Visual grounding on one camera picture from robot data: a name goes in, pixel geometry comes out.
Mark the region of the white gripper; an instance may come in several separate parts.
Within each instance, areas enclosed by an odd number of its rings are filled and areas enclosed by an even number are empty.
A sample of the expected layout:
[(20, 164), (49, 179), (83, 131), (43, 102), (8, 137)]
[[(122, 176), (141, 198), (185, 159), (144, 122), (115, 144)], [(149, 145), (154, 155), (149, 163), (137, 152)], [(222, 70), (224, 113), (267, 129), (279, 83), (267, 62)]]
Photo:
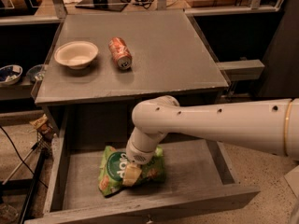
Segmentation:
[(122, 184), (125, 187), (131, 187), (135, 184), (142, 173), (140, 165), (149, 163), (155, 153), (155, 150), (141, 151), (134, 146), (132, 141), (128, 141), (125, 152), (128, 160), (134, 163), (129, 163), (126, 166)]

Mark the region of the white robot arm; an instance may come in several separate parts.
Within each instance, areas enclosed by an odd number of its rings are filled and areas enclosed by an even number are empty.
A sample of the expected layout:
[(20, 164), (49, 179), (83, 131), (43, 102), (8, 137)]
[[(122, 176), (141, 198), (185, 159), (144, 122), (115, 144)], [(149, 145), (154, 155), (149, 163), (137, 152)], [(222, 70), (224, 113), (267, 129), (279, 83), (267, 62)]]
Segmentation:
[(147, 164), (169, 133), (183, 133), (299, 159), (299, 101), (182, 106), (170, 95), (138, 103), (126, 146), (129, 161)]

